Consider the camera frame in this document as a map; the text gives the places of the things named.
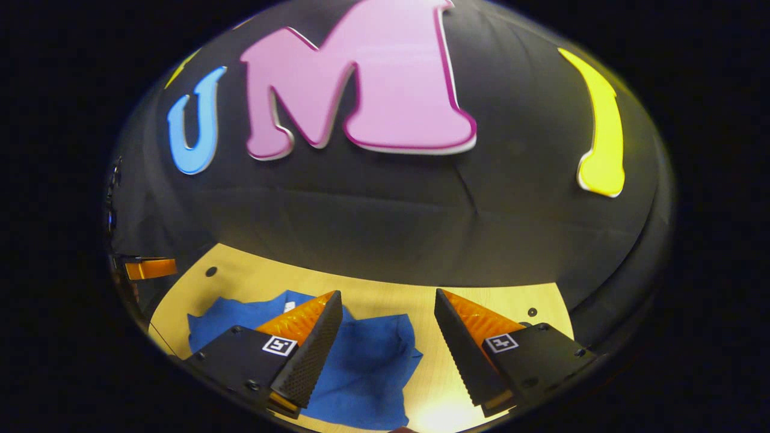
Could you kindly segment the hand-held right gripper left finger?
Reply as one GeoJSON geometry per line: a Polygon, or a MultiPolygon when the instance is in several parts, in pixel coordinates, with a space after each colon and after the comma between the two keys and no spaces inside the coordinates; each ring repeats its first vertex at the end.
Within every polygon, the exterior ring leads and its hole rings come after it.
{"type": "Polygon", "coordinates": [[[232,326],[182,364],[248,408],[297,419],[310,403],[342,320],[342,295],[334,290],[256,329],[232,326]]]}

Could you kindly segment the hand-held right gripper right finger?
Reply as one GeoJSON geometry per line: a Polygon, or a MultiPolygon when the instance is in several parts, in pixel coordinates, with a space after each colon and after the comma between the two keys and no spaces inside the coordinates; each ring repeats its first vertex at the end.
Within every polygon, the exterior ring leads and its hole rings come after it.
{"type": "Polygon", "coordinates": [[[434,316],[474,406],[519,416],[555,400],[597,354],[551,324],[521,324],[437,289],[434,316]]]}

